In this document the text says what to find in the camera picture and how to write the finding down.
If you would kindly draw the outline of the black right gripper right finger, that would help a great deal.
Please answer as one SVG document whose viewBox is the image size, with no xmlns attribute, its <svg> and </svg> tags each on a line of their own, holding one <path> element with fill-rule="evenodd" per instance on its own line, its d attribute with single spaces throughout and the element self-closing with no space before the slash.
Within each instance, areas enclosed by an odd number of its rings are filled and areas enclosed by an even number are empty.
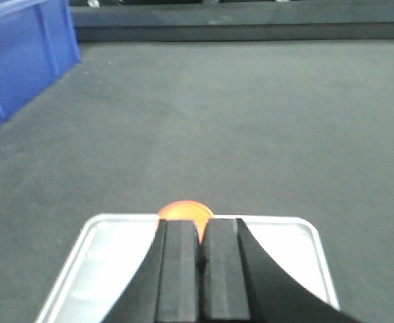
<svg viewBox="0 0 394 323">
<path fill-rule="evenodd" d="M 293 279 L 241 219 L 211 219 L 202 251 L 203 322 L 354 322 Z"/>
</svg>

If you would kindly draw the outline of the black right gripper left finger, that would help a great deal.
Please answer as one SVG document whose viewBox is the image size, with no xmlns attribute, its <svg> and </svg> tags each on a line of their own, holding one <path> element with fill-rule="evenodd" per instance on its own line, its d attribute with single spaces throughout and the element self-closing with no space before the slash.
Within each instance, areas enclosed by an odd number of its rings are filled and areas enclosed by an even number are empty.
<svg viewBox="0 0 394 323">
<path fill-rule="evenodd" d="M 198 322 L 198 233 L 161 220 L 144 260 L 103 322 Z"/>
</svg>

